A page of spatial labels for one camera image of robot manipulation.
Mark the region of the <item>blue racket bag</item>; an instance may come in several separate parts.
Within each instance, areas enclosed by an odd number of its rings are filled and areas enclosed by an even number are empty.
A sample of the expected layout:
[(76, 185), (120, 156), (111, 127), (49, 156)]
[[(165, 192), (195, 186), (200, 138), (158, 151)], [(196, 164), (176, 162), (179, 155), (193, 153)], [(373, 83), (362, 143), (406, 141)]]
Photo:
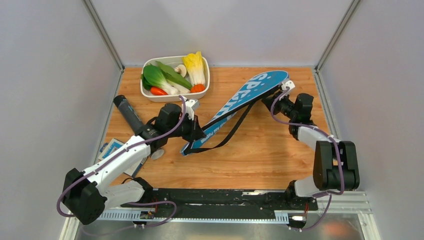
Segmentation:
[(213, 116), (213, 118), (202, 127), (206, 137), (188, 142), (182, 149), (181, 154), (187, 156), (190, 154), (202, 153), (212, 148), (203, 147), (203, 145), (241, 109), (245, 109), (239, 120), (236, 122), (229, 134), (215, 146), (220, 148), (227, 144), (233, 135), (237, 132), (240, 125), (250, 112), (253, 105), (263, 98), (266, 98), (277, 90), (281, 90), (283, 81), (290, 80), (289, 73), (284, 70), (273, 70), (260, 73), (249, 79)]

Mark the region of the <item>black shuttlecock tube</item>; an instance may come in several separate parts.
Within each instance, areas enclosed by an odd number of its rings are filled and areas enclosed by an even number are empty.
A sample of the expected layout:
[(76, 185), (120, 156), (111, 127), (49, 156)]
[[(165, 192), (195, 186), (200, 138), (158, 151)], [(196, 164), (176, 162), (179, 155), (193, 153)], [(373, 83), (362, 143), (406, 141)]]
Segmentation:
[[(134, 108), (129, 103), (128, 99), (124, 95), (117, 95), (113, 99), (114, 105), (118, 108), (119, 112), (134, 132), (135, 136), (140, 136), (144, 140), (153, 139), (160, 136), (162, 133), (158, 132), (153, 128), (151, 124), (144, 124), (137, 115)], [(149, 143), (150, 145), (150, 158), (153, 160), (159, 159), (163, 154), (162, 149), (163, 140), (156, 140)]]

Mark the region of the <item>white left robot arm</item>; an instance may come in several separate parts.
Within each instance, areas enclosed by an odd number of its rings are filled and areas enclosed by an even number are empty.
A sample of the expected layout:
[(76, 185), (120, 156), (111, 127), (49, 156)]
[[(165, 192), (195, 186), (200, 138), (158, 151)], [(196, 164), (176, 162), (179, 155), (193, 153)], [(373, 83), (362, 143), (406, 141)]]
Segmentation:
[(73, 168), (66, 174), (62, 193), (56, 201), (56, 210), (61, 216), (76, 217), (83, 225), (88, 225), (110, 208), (128, 203), (147, 207), (152, 203), (153, 193), (137, 180), (115, 186), (111, 183), (139, 160), (148, 158), (166, 145), (169, 138), (195, 135), (199, 129), (195, 115), (199, 102), (186, 99), (181, 106), (173, 103), (166, 106), (175, 107), (178, 111), (173, 127), (157, 131), (153, 126), (144, 125), (141, 134), (131, 136), (106, 159), (82, 171)]

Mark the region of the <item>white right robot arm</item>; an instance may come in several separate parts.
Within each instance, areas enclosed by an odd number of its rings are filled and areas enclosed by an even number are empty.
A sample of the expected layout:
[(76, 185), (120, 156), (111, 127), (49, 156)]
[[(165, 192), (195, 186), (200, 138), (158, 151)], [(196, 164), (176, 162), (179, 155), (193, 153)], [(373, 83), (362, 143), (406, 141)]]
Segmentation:
[(279, 98), (277, 91), (262, 100), (272, 117), (282, 113), (288, 121), (289, 133), (299, 142), (314, 150), (312, 175), (293, 180), (287, 187), (286, 205), (300, 208), (306, 198), (319, 198), (331, 194), (341, 195), (356, 190), (360, 185), (356, 146), (319, 129), (312, 121), (314, 97), (300, 93), (294, 102), (288, 95)]

